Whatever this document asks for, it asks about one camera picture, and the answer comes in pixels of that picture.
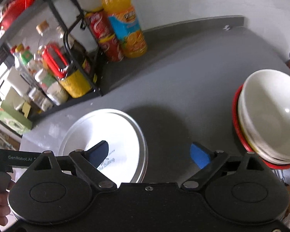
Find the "person's left hand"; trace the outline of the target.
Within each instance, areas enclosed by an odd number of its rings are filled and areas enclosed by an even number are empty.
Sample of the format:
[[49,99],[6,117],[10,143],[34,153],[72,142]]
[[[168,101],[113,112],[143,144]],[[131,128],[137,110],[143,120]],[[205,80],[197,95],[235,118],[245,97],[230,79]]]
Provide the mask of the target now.
[[5,226],[8,223],[7,216],[10,214],[8,205],[9,192],[0,193],[0,225]]

